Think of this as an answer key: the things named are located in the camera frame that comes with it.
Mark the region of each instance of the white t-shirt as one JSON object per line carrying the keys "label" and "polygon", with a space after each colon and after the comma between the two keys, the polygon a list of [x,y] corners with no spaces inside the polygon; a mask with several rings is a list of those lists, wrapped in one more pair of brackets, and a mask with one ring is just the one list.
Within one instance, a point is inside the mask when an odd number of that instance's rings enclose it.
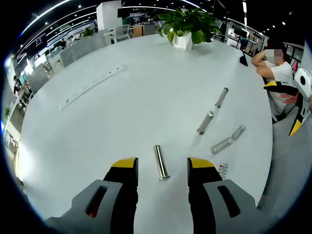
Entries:
{"label": "white t-shirt", "polygon": [[[283,64],[276,66],[275,64],[270,63],[266,60],[264,62],[267,65],[267,67],[271,69],[275,78],[275,79],[267,79],[268,82],[276,80],[276,81],[286,81],[289,82],[290,84],[293,84],[293,71],[289,63],[284,62]],[[287,98],[281,98],[280,96],[281,96],[280,93],[269,92],[269,97],[271,98],[276,110],[276,112],[273,113],[275,115],[280,115],[287,105],[286,103],[284,103],[284,101],[287,100]]]}

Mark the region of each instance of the white round table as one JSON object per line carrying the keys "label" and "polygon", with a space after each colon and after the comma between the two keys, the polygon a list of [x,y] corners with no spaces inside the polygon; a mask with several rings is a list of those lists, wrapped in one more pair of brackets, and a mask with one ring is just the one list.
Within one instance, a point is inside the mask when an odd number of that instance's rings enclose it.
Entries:
{"label": "white round table", "polygon": [[[215,41],[183,51],[159,35],[119,42],[65,68],[28,105],[20,157],[28,198],[42,218],[61,216],[72,198],[111,165],[139,158],[135,233],[193,233],[187,158],[229,165],[227,177],[255,198],[263,193],[272,156],[269,101],[256,68],[239,63],[242,52]],[[127,69],[59,110],[84,84]],[[196,129],[229,92],[206,133]],[[210,147],[247,126],[233,145]],[[159,181],[153,146],[159,144],[171,176]]]}

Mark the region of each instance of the metal pin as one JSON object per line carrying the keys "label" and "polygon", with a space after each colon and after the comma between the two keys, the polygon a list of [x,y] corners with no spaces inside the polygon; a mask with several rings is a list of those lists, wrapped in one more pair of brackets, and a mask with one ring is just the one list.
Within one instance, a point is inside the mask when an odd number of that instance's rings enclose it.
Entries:
{"label": "metal pin", "polygon": [[220,108],[220,107],[221,107],[221,104],[222,104],[222,102],[223,102],[225,96],[227,95],[228,91],[229,91],[228,88],[224,88],[224,89],[223,89],[223,92],[222,92],[221,96],[219,97],[219,100],[218,100],[218,101],[216,102],[216,104],[215,104],[215,106],[216,106],[217,108]]}
{"label": "metal pin", "polygon": [[166,170],[166,166],[165,166],[165,163],[163,161],[159,145],[155,145],[154,146],[154,152],[155,152],[157,166],[158,166],[159,174],[160,174],[160,178],[159,179],[162,180],[162,179],[169,178],[170,176],[168,176],[168,173],[167,173],[167,170]]}
{"label": "metal pin", "polygon": [[215,116],[215,113],[213,111],[208,112],[204,121],[202,122],[200,127],[197,129],[198,134],[203,135],[205,133],[205,129],[207,128],[208,124],[210,123],[210,121],[213,119],[214,116]]}

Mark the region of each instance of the small spring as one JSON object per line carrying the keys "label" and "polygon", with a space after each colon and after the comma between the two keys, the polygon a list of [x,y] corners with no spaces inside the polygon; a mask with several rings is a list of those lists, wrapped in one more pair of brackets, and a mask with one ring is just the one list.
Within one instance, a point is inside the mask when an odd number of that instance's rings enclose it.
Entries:
{"label": "small spring", "polygon": [[232,134],[232,139],[237,140],[240,137],[240,135],[243,134],[245,129],[246,129],[245,125],[240,125],[239,128]]}
{"label": "small spring", "polygon": [[215,155],[219,153],[221,150],[224,150],[226,147],[233,144],[233,139],[231,137],[223,140],[222,142],[218,143],[217,145],[214,145],[210,148],[211,152]]}
{"label": "small spring", "polygon": [[221,163],[219,166],[218,172],[222,179],[225,179],[227,170],[228,170],[228,164]]}

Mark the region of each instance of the white flower pot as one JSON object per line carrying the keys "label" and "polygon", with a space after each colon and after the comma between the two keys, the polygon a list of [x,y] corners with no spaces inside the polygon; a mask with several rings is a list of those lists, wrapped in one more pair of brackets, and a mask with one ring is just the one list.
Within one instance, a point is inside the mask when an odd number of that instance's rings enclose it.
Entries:
{"label": "white flower pot", "polygon": [[181,37],[174,35],[174,40],[172,45],[176,48],[181,48],[184,50],[191,50],[193,46],[192,33],[186,33]]}

